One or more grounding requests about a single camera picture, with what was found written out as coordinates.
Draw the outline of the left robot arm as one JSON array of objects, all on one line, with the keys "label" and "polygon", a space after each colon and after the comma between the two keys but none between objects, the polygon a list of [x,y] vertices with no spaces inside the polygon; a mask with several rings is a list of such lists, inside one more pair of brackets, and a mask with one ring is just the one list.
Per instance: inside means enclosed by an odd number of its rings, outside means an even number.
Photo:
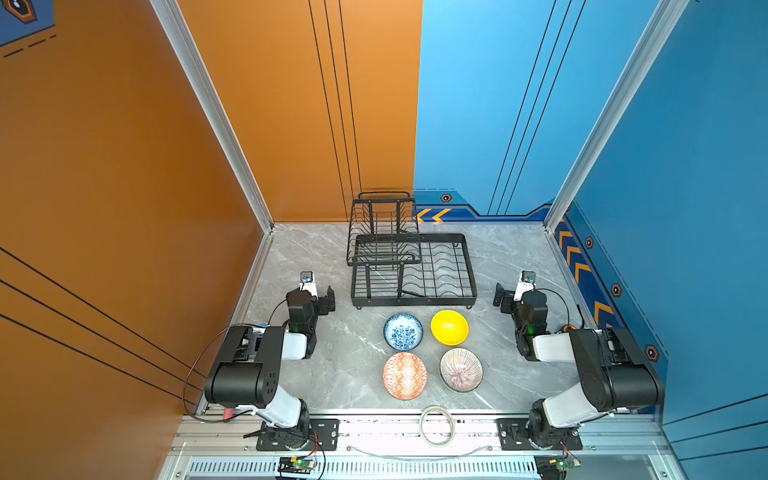
[{"label": "left robot arm", "polygon": [[307,403],[279,385],[282,362],[309,359],[317,323],[335,310],[335,292],[317,296],[303,287],[286,294],[289,318],[280,325],[229,328],[204,386],[207,402],[243,409],[262,419],[261,434],[289,449],[310,441]]}]

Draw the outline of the orange patterned bowl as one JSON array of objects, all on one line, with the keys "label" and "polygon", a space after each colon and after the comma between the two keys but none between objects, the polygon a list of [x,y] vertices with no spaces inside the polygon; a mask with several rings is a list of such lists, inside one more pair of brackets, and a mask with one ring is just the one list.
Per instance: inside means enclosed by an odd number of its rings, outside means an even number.
[{"label": "orange patterned bowl", "polygon": [[419,397],[428,382],[424,362],[410,352],[392,355],[382,369],[382,382],[386,391],[395,399],[410,401]]}]

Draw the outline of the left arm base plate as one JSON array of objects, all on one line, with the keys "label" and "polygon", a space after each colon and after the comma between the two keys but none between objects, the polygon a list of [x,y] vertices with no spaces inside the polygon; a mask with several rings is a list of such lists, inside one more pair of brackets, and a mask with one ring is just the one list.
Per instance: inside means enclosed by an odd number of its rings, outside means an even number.
[{"label": "left arm base plate", "polygon": [[340,421],[337,418],[310,418],[297,427],[264,427],[257,436],[256,450],[260,452],[321,452],[337,450]]}]

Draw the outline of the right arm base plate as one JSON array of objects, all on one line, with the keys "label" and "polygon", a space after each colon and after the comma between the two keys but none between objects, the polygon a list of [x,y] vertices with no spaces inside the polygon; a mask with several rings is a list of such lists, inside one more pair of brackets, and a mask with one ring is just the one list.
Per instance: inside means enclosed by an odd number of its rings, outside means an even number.
[{"label": "right arm base plate", "polygon": [[497,419],[496,428],[504,451],[583,449],[576,428],[555,428],[546,422],[534,426],[529,419],[512,417]]}]

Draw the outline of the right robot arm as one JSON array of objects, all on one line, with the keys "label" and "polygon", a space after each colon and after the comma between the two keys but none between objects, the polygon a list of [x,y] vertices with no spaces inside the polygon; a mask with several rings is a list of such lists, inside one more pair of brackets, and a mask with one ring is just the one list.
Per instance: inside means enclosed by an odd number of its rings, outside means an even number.
[{"label": "right robot arm", "polygon": [[550,333],[547,297],[531,283],[514,290],[497,284],[493,304],[511,317],[521,356],[530,362],[572,363],[578,374],[572,387],[535,401],[525,420],[497,422],[504,449],[576,447],[585,423],[622,409],[663,404],[663,382],[627,330]]}]

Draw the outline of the yellow bowl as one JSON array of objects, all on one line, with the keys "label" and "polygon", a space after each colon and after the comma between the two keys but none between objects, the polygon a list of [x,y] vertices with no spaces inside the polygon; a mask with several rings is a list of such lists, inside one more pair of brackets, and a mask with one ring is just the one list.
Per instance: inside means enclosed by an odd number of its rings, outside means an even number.
[{"label": "yellow bowl", "polygon": [[462,344],[470,334],[467,319],[454,310],[437,312],[431,319],[430,330],[439,343],[450,347]]}]

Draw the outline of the blue floral bowl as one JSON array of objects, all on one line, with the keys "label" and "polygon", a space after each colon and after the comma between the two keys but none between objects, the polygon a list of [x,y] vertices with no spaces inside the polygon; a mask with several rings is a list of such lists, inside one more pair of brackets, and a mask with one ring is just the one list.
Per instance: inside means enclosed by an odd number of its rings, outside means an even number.
[{"label": "blue floral bowl", "polygon": [[407,352],[420,345],[424,337],[424,329],[415,316],[399,313],[385,322],[383,335],[390,347]]}]

